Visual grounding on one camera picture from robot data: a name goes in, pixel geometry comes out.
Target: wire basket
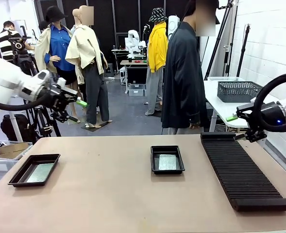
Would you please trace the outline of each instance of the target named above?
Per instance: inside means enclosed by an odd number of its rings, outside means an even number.
[[[219,82],[217,96],[225,103],[249,103],[262,88],[253,82]]]

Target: black tray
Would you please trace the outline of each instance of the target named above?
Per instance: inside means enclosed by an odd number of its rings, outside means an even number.
[[[162,154],[176,156],[175,170],[159,170],[159,157]],[[185,171],[180,149],[178,146],[152,146],[151,147],[151,170],[156,174],[181,174]]]
[[[286,211],[283,198],[241,145],[235,133],[201,133],[217,178],[238,212]]]
[[[60,154],[29,156],[8,185],[14,187],[44,186],[59,158]]]

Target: gray pants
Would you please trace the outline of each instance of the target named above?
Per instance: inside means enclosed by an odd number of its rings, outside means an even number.
[[[86,121],[93,125],[96,124],[97,111],[96,107],[99,105],[101,111],[102,121],[109,120],[108,109],[108,91],[103,74],[99,74],[97,64],[89,64],[83,69],[84,82],[86,88],[87,109]]]
[[[162,83],[163,67],[152,73],[150,67],[147,67],[146,89],[148,99],[148,110],[146,115],[154,114],[155,110],[160,111],[160,102],[162,101]]]
[[[168,135],[177,135],[177,134],[200,134],[204,131],[203,127],[193,130],[190,128],[184,129],[176,129],[176,128],[169,128]]]

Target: beige tabletop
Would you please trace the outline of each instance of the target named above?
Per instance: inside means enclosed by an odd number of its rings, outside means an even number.
[[[150,146],[178,145],[186,171],[151,173]],[[241,142],[286,197],[286,172]],[[60,153],[44,187],[7,185],[31,154]],[[286,212],[235,212],[199,135],[58,137],[36,143],[0,181],[0,233],[240,233],[286,231]]]
[[[120,62],[120,65],[122,65],[122,66],[129,66],[129,65],[144,65],[144,66],[147,66],[147,63],[144,62],[144,60],[133,59],[132,62],[129,62],[129,60],[122,60]]]

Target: striped shirt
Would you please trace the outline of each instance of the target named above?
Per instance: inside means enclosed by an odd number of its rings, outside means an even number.
[[[10,31],[12,33],[12,37],[21,37],[20,34],[15,30],[9,30],[7,28],[4,28],[2,32],[0,33],[0,50],[2,58],[6,61],[12,61],[13,60],[13,51],[11,47],[11,43],[9,42],[9,33]]]

